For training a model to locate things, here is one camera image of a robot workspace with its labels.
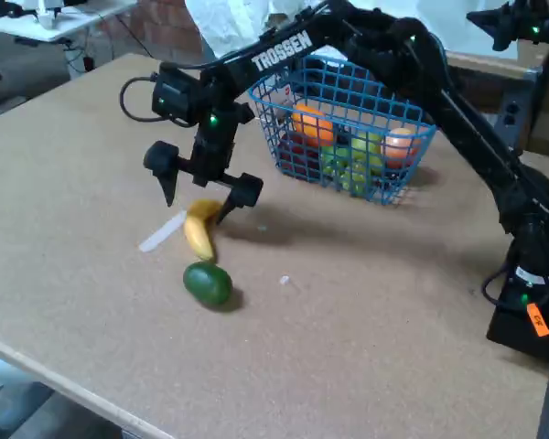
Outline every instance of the white cloth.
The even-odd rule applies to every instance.
[[[505,0],[350,0],[362,9],[379,7],[392,16],[414,16],[436,34],[447,50],[470,55],[517,59],[516,43],[504,52],[494,52],[492,38],[466,19],[466,13],[501,6]],[[216,57],[246,47],[258,40],[281,17],[292,19],[301,9],[320,0],[186,0],[199,32]],[[325,48],[333,58],[337,50]]]

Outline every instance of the orange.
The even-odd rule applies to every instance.
[[[333,123],[324,119],[326,115],[323,112],[304,103],[298,103],[295,109],[297,112],[293,112],[293,126],[296,132],[305,135],[305,140],[309,146],[333,145]]]

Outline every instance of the avocado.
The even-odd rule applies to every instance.
[[[192,263],[183,273],[183,284],[202,304],[222,305],[230,298],[231,277],[211,262]]]

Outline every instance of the brick wall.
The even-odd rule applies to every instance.
[[[184,0],[139,0],[138,7],[120,18],[145,45],[201,54],[202,39]],[[114,38],[130,39],[116,20],[108,21]]]

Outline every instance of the white table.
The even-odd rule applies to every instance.
[[[136,5],[137,0],[91,0],[85,5],[65,7],[57,16],[52,29],[45,29],[33,16],[2,17],[0,32],[53,43],[63,37],[77,36],[81,30],[97,25],[106,17],[126,12]],[[79,71],[83,70],[81,50],[65,50],[65,58],[68,62],[70,77],[73,79],[79,76]]]

